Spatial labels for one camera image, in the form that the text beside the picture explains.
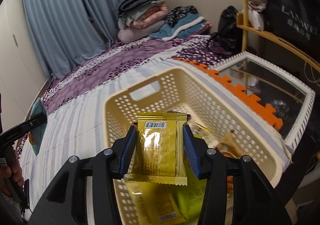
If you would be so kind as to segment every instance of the barcode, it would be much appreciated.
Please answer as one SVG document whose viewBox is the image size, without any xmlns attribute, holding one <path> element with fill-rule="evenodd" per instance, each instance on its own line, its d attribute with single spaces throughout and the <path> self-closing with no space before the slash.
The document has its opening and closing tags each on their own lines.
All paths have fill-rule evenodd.
<svg viewBox="0 0 320 225">
<path fill-rule="evenodd" d="M 167 128 L 167 122 L 146 122 L 145 128 Z"/>
<path fill-rule="evenodd" d="M 160 222 L 175 219 L 177 217 L 177 213 L 169 213 L 167 215 L 162 215 L 159 217 Z"/>
</svg>

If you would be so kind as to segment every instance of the beige basket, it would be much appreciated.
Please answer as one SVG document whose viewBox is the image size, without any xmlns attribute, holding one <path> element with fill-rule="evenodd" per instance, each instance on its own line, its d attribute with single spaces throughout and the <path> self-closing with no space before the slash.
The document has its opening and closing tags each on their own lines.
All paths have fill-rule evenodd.
<svg viewBox="0 0 320 225">
<path fill-rule="evenodd" d="M 106 100 L 103 110 L 106 148 L 126 135 L 130 125 L 138 121 L 139 112 L 175 110 L 191 114 L 219 140 L 233 130 L 242 150 L 252 156 L 273 187 L 281 178 L 281 159 L 270 145 L 223 99 L 184 68 L 170 68 L 113 94 Z M 136 208 L 124 180 L 114 182 L 123 224 L 138 223 Z"/>
</svg>

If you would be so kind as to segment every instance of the shelving unit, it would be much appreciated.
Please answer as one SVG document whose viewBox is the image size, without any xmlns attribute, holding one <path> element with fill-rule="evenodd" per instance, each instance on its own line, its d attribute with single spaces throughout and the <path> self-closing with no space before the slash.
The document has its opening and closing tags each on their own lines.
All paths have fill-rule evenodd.
<svg viewBox="0 0 320 225">
<path fill-rule="evenodd" d="M 247 2 L 248 0 L 242 0 L 242 5 L 243 7 L 247 7 Z M 274 43 L 286 48 L 287 50 L 291 51 L 307 63 L 309 63 L 316 71 L 320 72 L 320 63 L 314 59 L 312 59 L 310 56 L 308 56 L 305 52 L 302 50 L 298 49 L 295 47 L 293 44 L 290 42 L 277 37 L 271 32 L 267 31 L 258 31 L 255 30 L 253 27 L 250 26 L 249 24 L 249 17 L 248 17 L 248 9 L 244 9 L 243 13 L 238 13 L 237 14 L 237 27 L 243 29 L 243 40 L 242 40 L 242 51 L 245 51 L 247 49 L 248 45 L 248 32 L 253 32 L 255 34 L 258 34 L 259 36 L 273 41 Z"/>
</svg>

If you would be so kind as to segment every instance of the human hand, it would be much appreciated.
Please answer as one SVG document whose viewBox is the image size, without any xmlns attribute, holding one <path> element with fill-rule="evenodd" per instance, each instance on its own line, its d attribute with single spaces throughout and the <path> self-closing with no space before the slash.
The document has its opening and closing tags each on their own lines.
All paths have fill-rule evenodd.
<svg viewBox="0 0 320 225">
<path fill-rule="evenodd" d="M 20 167 L 20 163 L 18 160 L 18 155 L 16 151 L 13 151 L 13 157 L 14 157 L 14 163 L 11 168 L 7 167 L 0 167 L 0 191 L 8 196 L 12 197 L 11 192 L 9 191 L 7 185 L 4 182 L 4 178 L 9 178 L 11 174 L 13 173 L 13 180 L 17 182 L 19 186 L 24 185 L 24 179 L 22 177 L 22 169 Z"/>
</svg>

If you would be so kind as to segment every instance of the silver bolt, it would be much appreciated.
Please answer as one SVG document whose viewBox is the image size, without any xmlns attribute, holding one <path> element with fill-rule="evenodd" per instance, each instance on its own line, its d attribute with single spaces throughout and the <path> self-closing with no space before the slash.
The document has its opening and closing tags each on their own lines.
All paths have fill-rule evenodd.
<svg viewBox="0 0 320 225">
<path fill-rule="evenodd" d="M 207 153 L 209 154 L 209 155 L 214 155 L 214 154 L 216 154 L 216 150 L 215 149 L 213 149 L 213 148 L 209 148 L 208 150 L 207 150 Z"/>
<path fill-rule="evenodd" d="M 76 156 L 71 156 L 70 158 L 69 158 L 69 162 L 70 163 L 74 163 L 74 162 L 76 162 L 78 160 L 78 158 L 76 157 Z"/>
<path fill-rule="evenodd" d="M 245 162 L 250 162 L 250 161 L 251 161 L 251 157 L 248 156 L 248 155 L 244 155 L 244 156 L 242 157 L 242 159 L 243 159 Z"/>
<path fill-rule="evenodd" d="M 111 155 L 113 153 L 112 149 L 108 148 L 106 150 L 103 151 L 104 155 Z"/>
</svg>

